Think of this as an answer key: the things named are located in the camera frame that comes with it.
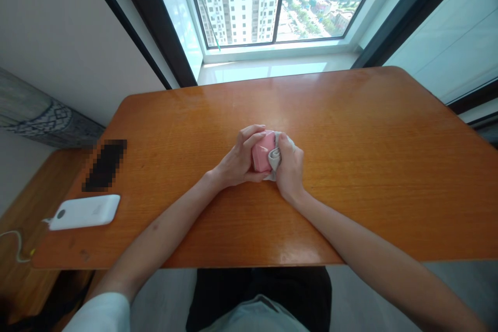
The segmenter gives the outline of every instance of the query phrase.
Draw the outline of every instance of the window sill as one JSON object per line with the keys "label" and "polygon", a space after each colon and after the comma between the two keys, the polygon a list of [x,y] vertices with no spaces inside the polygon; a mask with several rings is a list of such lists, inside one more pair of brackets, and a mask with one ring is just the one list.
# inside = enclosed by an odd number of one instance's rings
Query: window sill
{"label": "window sill", "polygon": [[285,59],[299,56],[317,56],[330,53],[351,52],[344,39],[303,41],[265,46],[208,49],[204,53],[205,64],[216,64],[244,60]]}
{"label": "window sill", "polygon": [[201,67],[197,84],[205,86],[241,80],[347,70],[357,57],[357,53],[306,57],[303,57],[301,53],[300,57],[294,58],[204,64]]}

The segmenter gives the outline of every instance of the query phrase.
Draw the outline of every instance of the pink object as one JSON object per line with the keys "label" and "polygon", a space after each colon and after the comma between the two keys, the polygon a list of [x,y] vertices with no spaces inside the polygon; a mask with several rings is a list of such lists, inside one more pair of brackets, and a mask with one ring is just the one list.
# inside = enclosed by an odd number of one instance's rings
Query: pink object
{"label": "pink object", "polygon": [[266,136],[253,146],[253,165],[256,172],[271,171],[268,153],[275,149],[275,132],[265,130]]}

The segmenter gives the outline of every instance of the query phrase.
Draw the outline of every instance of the curtain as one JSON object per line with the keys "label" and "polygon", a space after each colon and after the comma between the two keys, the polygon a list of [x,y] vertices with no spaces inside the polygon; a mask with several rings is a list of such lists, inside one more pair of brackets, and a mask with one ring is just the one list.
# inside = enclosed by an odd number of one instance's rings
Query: curtain
{"label": "curtain", "polygon": [[104,127],[0,68],[0,129],[56,147],[94,144]]}

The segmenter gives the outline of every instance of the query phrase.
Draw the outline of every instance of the wooden table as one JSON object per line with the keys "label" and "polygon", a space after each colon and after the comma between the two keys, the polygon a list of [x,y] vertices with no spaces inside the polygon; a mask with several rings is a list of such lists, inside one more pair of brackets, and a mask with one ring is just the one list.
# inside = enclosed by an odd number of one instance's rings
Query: wooden table
{"label": "wooden table", "polygon": [[[253,123],[305,151],[303,182],[316,198],[415,259],[498,257],[498,153],[406,72],[379,67],[127,97],[101,139],[128,140],[108,191],[121,195],[114,221],[48,232],[33,265],[109,268]],[[67,199],[98,194],[81,192],[90,166]],[[164,267],[338,263],[263,182],[221,192]]]}

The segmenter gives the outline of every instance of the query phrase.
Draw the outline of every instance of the wrist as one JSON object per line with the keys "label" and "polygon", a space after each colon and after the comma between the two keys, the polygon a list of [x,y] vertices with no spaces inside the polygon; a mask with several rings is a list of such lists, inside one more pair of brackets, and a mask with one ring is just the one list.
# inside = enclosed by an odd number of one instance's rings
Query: wrist
{"label": "wrist", "polygon": [[293,191],[288,196],[285,196],[285,200],[292,205],[295,209],[299,209],[306,202],[306,199],[311,195],[304,189],[301,188],[299,190]]}
{"label": "wrist", "polygon": [[227,187],[222,174],[217,168],[206,172],[204,174],[204,178],[207,180],[211,188],[213,188],[216,192],[220,192]]}

